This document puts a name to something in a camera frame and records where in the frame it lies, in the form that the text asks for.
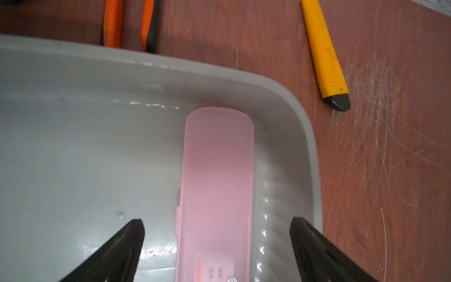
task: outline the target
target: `orange handle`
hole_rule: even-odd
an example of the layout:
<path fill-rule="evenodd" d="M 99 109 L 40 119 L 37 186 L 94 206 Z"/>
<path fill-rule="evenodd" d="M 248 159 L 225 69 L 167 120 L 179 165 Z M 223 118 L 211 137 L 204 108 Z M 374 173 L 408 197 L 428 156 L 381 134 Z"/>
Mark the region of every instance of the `orange handle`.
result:
<path fill-rule="evenodd" d="M 155 53 L 156 51 L 156 28 L 159 9 L 160 0 L 144 1 L 143 21 L 141 23 L 141 47 L 149 53 Z"/>
<path fill-rule="evenodd" d="M 124 0 L 106 0 L 103 16 L 103 44 L 106 47 L 119 48 Z"/>

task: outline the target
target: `pliers handle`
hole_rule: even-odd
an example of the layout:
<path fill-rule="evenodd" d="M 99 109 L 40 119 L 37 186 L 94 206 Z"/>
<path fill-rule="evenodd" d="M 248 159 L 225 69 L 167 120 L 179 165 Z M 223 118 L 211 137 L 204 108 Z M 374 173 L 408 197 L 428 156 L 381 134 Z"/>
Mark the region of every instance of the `pliers handle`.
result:
<path fill-rule="evenodd" d="M 155 53 L 158 14 L 161 0 L 145 0 L 141 23 L 141 47 L 144 51 Z M 124 0 L 105 0 L 101 45 L 119 48 Z"/>

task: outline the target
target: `pink plastic case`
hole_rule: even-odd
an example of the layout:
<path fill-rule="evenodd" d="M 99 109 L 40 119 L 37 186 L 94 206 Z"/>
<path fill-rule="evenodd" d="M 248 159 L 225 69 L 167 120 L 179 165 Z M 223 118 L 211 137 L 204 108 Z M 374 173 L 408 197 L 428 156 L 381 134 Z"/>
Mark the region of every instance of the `pink plastic case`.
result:
<path fill-rule="evenodd" d="M 253 124 L 232 109 L 201 108 L 185 126 L 176 282 L 249 281 Z"/>

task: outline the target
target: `scratch marks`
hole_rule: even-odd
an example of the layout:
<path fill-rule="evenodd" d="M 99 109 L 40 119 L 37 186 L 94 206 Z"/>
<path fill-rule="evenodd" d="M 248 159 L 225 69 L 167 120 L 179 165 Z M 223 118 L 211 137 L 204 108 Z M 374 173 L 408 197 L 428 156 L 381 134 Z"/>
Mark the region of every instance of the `scratch marks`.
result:
<path fill-rule="evenodd" d="M 384 219 L 384 210 L 381 208 L 382 212 L 382 222 L 384 224 L 384 243 L 385 243 L 385 267 L 384 267 L 384 281 L 387 276 L 387 233 L 385 232 L 385 219 Z"/>
<path fill-rule="evenodd" d="M 443 134 L 443 132 L 445 132 L 445 131 L 442 131 L 442 133 L 440 133 L 433 141 L 431 141 L 431 143 L 430 143 L 428 146 L 426 146 L 423 150 L 421 150 L 421 151 L 419 151 L 419 152 L 416 152 L 416 153 L 415 153 L 414 151 L 410 150 L 409 148 L 407 148 L 407 147 L 406 147 L 403 143 L 401 143 L 401 142 L 393 135 L 393 133 L 392 133 L 393 139 L 394 139 L 399 145 L 401 145 L 403 148 L 405 148 L 407 151 L 411 152 L 412 154 L 409 155 L 408 157 L 404 158 L 403 160 L 399 161 L 399 162 L 398 162 L 397 164 L 395 164 L 391 169 L 393 170 L 397 165 L 399 165 L 400 163 L 402 163 L 403 161 L 407 160 L 408 158 L 410 158 L 410 157 L 412 157 L 412 156 L 417 156 L 417 157 L 419 157 L 419 158 L 421 158 L 421 159 L 423 159 L 423 160 L 425 160 L 425 161 L 427 161 L 427 162 L 429 162 L 429 163 L 431 163 L 431 164 L 434 164 L 434 165 L 438 165 L 438 166 L 446 165 L 447 162 L 445 162 L 445 163 L 437 163 L 437 162 L 430 161 L 430 160 L 428 160 L 428 159 L 426 159 L 426 158 L 424 158 L 424 157 L 422 157 L 422 156 L 419 155 L 419 153 L 425 151 L 427 148 L 429 148 L 429 146 L 431 146 L 433 143 L 435 143 L 435 140 L 437 140 L 437 138 L 439 138 L 440 135 Z"/>
<path fill-rule="evenodd" d="M 290 40 L 289 40 L 288 43 L 286 44 L 285 49 L 288 48 L 288 45 L 290 44 L 291 40 L 293 39 L 293 35 L 295 34 L 295 30 L 296 30 L 296 27 L 297 27 L 297 26 L 298 26 L 298 19 L 296 19 L 296 24 L 295 24 L 295 27 L 293 28 L 293 33 L 291 34 Z"/>
<path fill-rule="evenodd" d="M 398 196 L 398 198 L 399 198 L 401 201 L 403 201 L 404 203 L 408 204 L 409 206 L 416 207 L 417 210 L 419 210 L 418 202 L 417 202 L 417 205 L 412 205 L 411 203 L 408 203 L 408 202 L 404 201 L 398 194 L 396 194 L 396 196 Z"/>
<path fill-rule="evenodd" d="M 235 69 L 238 69 L 238 63 L 239 63 L 239 52 L 238 52 L 238 49 L 236 49 L 236 63 L 235 63 Z"/>
<path fill-rule="evenodd" d="M 421 137 L 425 138 L 428 141 L 431 141 L 434 145 L 437 145 L 439 147 L 442 147 L 443 149 L 449 150 L 451 151 L 451 148 L 443 146 L 439 143 L 436 143 L 435 140 L 431 140 L 428 137 L 426 137 L 424 134 L 420 133 L 418 130 L 416 130 L 415 128 L 413 128 L 411 125 L 409 125 L 407 122 L 405 122 L 402 118 L 400 118 L 398 115 L 396 116 L 400 121 L 402 121 L 406 126 L 410 127 L 413 131 L 415 131 L 416 133 L 418 133 Z"/>
<path fill-rule="evenodd" d="M 378 197 L 384 196 L 381 200 L 382 208 L 390 197 L 387 156 L 390 155 L 388 152 L 391 133 L 395 128 L 396 111 L 404 97 L 400 91 L 402 73 L 403 71 L 398 76 L 393 75 L 391 67 L 376 55 L 373 61 L 366 65 L 354 59 L 345 69 L 354 112 L 352 115 L 332 114 L 331 127 L 336 132 L 335 139 L 352 142 L 350 170 L 361 171 L 353 166 L 364 167 L 360 176 L 360 188 L 366 190 L 370 184 L 377 187 L 372 200 L 366 236 L 369 233 Z M 349 136 L 349 130 L 343 130 L 339 125 L 352 128 L 352 135 Z M 364 157 L 364 163 L 355 161 L 358 155 Z"/>
<path fill-rule="evenodd" d="M 428 246 L 428 237 L 429 237 L 429 225 L 428 225 L 428 232 L 426 233 L 426 240 L 424 240 L 423 267 L 424 267 L 424 256 L 426 254 L 426 247 Z"/>

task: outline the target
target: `yellow knife handle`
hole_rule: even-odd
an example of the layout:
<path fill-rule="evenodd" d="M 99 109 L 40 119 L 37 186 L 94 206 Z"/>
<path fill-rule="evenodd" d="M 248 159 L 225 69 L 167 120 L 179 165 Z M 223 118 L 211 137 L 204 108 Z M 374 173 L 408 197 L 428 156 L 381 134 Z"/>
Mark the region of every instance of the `yellow knife handle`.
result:
<path fill-rule="evenodd" d="M 301 0 L 308 41 L 323 101 L 338 111 L 351 108 L 345 77 L 318 0 Z"/>

